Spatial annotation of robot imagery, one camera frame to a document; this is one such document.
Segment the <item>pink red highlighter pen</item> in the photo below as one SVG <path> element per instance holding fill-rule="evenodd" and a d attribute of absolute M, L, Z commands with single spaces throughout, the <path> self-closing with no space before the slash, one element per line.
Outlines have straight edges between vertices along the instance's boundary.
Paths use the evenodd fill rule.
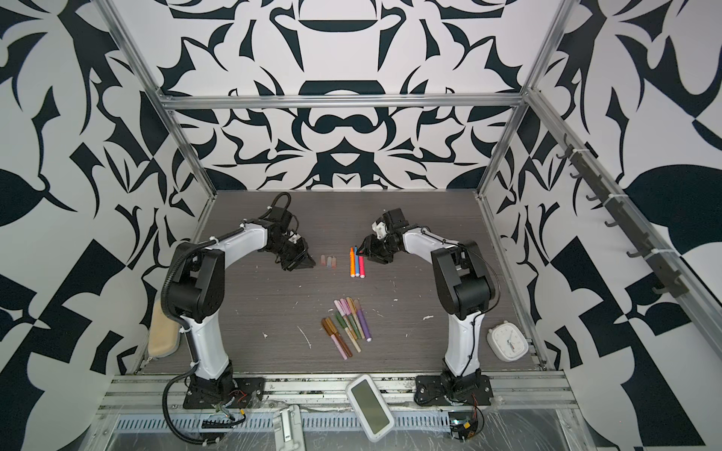
<path fill-rule="evenodd" d="M 360 278 L 366 277 L 366 268 L 365 268 L 365 259 L 363 255 L 356 254 L 358 262 L 357 262 L 357 270 L 358 270 L 358 276 Z"/>

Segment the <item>gold cap beige marker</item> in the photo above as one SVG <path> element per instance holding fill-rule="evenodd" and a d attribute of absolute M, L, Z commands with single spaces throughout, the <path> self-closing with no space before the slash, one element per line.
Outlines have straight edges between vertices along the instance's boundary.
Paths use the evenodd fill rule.
<path fill-rule="evenodd" d="M 353 299 L 352 299 L 351 297 L 347 297 L 346 299 L 348 300 L 348 304 L 350 305 L 350 308 L 351 308 L 351 310 L 352 310 L 353 317 L 355 318 L 355 321 L 356 321 L 356 323 L 357 323 L 357 325 L 358 325 L 358 328 L 359 328 L 359 330 L 361 331 L 361 334 L 362 334 L 362 336 L 363 336 L 363 338 L 360 338 L 360 339 L 361 339 L 361 340 L 365 340 L 365 337 L 364 337 L 364 334 L 363 334 L 363 332 L 362 332 L 362 328 L 361 328 L 359 319 L 358 319 L 358 317 L 357 317 L 357 315 L 356 315 L 355 305 L 353 304 Z"/>

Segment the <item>pink cap green marker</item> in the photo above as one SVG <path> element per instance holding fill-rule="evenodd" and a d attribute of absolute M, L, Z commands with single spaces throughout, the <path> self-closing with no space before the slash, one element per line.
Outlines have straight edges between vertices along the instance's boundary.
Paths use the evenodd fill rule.
<path fill-rule="evenodd" d="M 363 338 L 361 331 L 358 328 L 358 325 L 355 321 L 355 318 L 353 317 L 352 310 L 350 308 L 350 305 L 348 304 L 348 300 L 346 298 L 340 299 L 341 308 L 344 311 L 344 315 L 347 319 L 347 321 L 350 323 L 351 328 L 353 332 L 355 333 L 356 338 Z"/>

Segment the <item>purple highlighter pen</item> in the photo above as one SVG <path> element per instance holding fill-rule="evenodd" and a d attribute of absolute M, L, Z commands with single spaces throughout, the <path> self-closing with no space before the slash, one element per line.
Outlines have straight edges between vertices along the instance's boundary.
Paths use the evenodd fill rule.
<path fill-rule="evenodd" d="M 368 325 L 368 321 L 366 320 L 363 309 L 361 308 L 360 302 L 358 302 L 357 300 L 354 300 L 353 302 L 355 303 L 356 315 L 359 319 L 365 340 L 366 340 L 366 342 L 372 342 L 372 334 L 370 333 L 370 327 Z"/>

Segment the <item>orange highlighter pen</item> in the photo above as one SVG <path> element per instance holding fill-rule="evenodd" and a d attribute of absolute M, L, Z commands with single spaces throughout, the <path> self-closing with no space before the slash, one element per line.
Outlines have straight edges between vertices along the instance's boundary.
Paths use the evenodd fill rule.
<path fill-rule="evenodd" d="M 355 269 L 353 268 L 353 246 L 350 248 L 349 252 L 349 260 L 350 260 L 350 276 L 351 278 L 355 277 Z"/>

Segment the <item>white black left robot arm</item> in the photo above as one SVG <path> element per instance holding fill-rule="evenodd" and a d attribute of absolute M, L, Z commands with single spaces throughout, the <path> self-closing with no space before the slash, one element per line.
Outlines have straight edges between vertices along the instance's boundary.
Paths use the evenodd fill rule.
<path fill-rule="evenodd" d="M 195 380 L 221 383 L 232 378 L 218 317 L 229 266 L 256 252 L 273 254 L 287 272 L 315 266 L 297 227 L 298 220 L 291 212 L 272 207 L 225 235 L 178 247 L 161 289 L 161 308 L 190 334 L 191 376 Z"/>

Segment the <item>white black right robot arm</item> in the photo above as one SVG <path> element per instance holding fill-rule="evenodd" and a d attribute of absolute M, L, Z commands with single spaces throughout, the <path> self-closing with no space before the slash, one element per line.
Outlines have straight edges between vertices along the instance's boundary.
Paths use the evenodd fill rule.
<path fill-rule="evenodd" d="M 362 257 L 390 264 L 404 252 L 432 265 L 441 306 L 449 315 L 449 339 L 441 383 L 449 393 L 467 391 L 481 377 L 481 323 L 496 298 L 491 270 L 474 241 L 454 241 L 410 224 L 402 210 L 384 212 L 359 247 Z"/>

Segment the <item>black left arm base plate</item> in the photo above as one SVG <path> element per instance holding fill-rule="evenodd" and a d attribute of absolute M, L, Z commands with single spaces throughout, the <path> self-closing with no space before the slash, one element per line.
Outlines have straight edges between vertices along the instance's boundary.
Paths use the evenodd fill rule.
<path fill-rule="evenodd" d="M 260 401 L 265 392 L 264 378 L 205 380 L 192 376 L 184 399 L 184 409 L 212 409 L 219 404 L 242 409 Z"/>

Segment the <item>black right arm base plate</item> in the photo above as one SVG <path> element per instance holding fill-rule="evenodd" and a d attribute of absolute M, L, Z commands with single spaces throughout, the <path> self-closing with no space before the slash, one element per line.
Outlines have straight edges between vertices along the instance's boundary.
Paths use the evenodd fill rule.
<path fill-rule="evenodd" d="M 419 406 L 469 405 L 486 407 L 492 404 L 494 392 L 490 379 L 479 372 L 466 377 L 417 376 L 414 402 Z"/>

